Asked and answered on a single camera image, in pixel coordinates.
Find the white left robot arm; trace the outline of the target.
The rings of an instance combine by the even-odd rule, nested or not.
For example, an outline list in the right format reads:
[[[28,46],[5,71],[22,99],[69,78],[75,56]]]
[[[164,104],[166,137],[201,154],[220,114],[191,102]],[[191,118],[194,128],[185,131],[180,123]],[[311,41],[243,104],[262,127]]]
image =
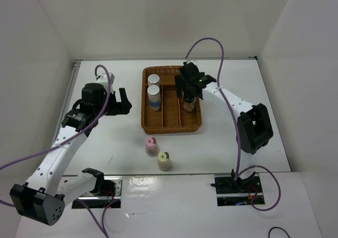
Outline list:
[[[107,86],[100,83],[86,84],[72,109],[66,113],[57,139],[36,171],[23,184],[14,184],[10,197],[17,212],[27,218],[52,226],[62,216],[64,208],[85,193],[113,197],[115,183],[106,180],[104,173],[85,168],[73,181],[61,179],[77,150],[87,140],[96,119],[103,115],[126,115],[132,104],[124,88],[119,89],[121,100],[115,92],[107,93]]]

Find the yellow lid spice jar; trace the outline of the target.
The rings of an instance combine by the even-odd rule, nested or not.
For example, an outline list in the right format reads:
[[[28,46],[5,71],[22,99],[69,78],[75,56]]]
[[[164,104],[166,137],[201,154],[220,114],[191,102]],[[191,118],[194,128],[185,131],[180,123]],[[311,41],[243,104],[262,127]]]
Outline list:
[[[168,152],[163,151],[157,155],[157,165],[162,171],[168,170],[171,167],[171,159]]]

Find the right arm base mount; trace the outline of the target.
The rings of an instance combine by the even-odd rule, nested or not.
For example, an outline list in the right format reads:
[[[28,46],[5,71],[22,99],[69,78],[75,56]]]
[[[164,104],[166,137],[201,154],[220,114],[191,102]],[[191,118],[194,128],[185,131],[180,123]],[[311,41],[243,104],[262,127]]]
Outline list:
[[[234,180],[234,171],[227,175],[214,176],[211,187],[215,188],[217,205],[245,206],[264,205],[264,195],[259,176],[254,172],[248,178]]]

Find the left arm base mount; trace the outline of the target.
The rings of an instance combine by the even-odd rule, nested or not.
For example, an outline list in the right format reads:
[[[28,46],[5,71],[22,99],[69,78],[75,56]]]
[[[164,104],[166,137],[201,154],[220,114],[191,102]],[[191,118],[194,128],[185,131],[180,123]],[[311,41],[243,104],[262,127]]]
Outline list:
[[[104,209],[107,206],[108,208],[120,208],[123,185],[122,176],[105,176],[105,180],[108,181],[109,187],[105,187],[98,195],[90,192],[84,193],[72,202],[71,208],[84,209],[85,207],[79,200],[85,203],[90,209]]]

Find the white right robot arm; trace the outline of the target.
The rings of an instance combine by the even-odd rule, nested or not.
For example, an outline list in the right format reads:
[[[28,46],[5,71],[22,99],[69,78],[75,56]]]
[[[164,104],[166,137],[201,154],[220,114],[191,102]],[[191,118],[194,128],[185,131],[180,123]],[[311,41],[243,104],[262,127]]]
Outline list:
[[[191,61],[184,62],[179,68],[175,85],[178,98],[185,103],[191,104],[199,98],[228,112],[233,119],[238,154],[231,185],[237,192],[245,191],[250,180],[246,175],[239,174],[241,153],[255,154],[268,144],[274,134],[267,107],[262,103],[254,105],[226,90],[215,78],[199,71]]]

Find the pink lid spice jar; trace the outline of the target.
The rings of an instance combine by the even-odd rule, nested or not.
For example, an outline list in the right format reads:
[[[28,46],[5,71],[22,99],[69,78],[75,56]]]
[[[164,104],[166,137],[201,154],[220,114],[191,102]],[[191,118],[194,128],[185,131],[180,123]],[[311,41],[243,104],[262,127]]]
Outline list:
[[[145,140],[146,153],[149,156],[156,156],[158,154],[158,144],[155,137],[150,136]]]

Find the blue label silver cap bottle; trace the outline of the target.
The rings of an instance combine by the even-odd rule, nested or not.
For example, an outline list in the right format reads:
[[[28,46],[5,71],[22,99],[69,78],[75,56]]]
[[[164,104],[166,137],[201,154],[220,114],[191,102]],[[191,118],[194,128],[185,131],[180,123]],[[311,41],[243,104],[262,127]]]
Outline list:
[[[148,81],[149,86],[156,85],[159,88],[161,87],[161,80],[160,80],[159,75],[157,74],[149,75],[147,78],[147,81]]]

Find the black lid spice jar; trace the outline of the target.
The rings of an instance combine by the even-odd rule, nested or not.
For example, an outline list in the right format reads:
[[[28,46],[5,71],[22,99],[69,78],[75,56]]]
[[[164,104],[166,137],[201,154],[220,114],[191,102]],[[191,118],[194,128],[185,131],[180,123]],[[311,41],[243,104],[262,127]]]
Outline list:
[[[193,112],[195,109],[196,97],[183,97],[183,110]]]

